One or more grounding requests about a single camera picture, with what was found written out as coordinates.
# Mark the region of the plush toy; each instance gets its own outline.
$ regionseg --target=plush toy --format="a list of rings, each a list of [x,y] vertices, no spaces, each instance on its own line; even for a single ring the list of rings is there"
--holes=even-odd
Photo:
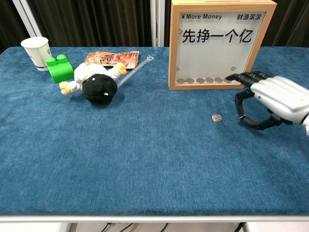
[[[124,74],[126,69],[123,63],[109,70],[100,64],[82,63],[74,70],[74,81],[61,82],[59,87],[64,95],[81,90],[88,101],[108,104],[117,91],[115,80]]]

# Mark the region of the blue carpet surface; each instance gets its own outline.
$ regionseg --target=blue carpet surface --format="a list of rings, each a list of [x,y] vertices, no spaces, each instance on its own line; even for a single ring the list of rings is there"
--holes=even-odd
[[[305,128],[248,128],[239,89],[169,90],[168,48],[51,47],[73,68],[93,51],[154,60],[96,106],[63,96],[22,47],[1,54],[0,215],[309,216]],[[262,47],[253,70],[309,88],[309,49]]]

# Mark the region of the plush toy foot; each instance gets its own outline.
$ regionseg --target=plush toy foot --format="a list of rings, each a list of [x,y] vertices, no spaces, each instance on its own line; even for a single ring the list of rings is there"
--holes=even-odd
[[[117,64],[115,64],[114,67],[116,67],[118,69],[120,75],[126,74],[125,65],[123,63],[117,63]]]
[[[61,93],[63,95],[67,95],[71,93],[69,83],[67,81],[63,81],[59,83],[59,87],[61,89]]]

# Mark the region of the plush toy arm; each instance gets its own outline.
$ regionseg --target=plush toy arm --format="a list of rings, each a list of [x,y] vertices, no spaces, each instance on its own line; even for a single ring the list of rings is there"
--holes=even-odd
[[[63,95],[75,93],[82,89],[82,86],[79,83],[76,83],[75,81],[70,81],[70,82],[63,81],[59,83],[59,87]]]
[[[113,68],[107,71],[107,75],[110,76],[112,79],[116,80],[121,75],[126,74],[126,69],[123,63],[116,64]]]

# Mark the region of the coin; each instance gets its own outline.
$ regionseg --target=coin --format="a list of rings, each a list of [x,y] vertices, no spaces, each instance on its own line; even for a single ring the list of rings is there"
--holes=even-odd
[[[223,82],[222,78],[220,78],[220,77],[216,77],[216,78],[214,79],[214,81],[215,81],[215,82],[219,82],[219,83]]]
[[[227,82],[227,83],[231,83],[232,82],[232,81],[227,80],[226,78],[224,78],[223,81]]]
[[[213,115],[212,116],[212,120],[214,122],[221,122],[222,121],[222,117],[221,117],[221,115]]]
[[[192,78],[187,78],[185,81],[189,84],[192,84],[194,82],[194,80]]]
[[[177,83],[183,84],[183,83],[185,83],[185,80],[183,78],[179,78],[179,79],[177,79]]]
[[[212,82],[213,82],[213,79],[210,78],[210,77],[207,77],[207,78],[205,79],[205,81],[208,82],[208,83],[212,83]]]
[[[198,79],[197,79],[197,82],[202,84],[202,83],[205,82],[205,80],[204,80],[203,78],[198,78]]]

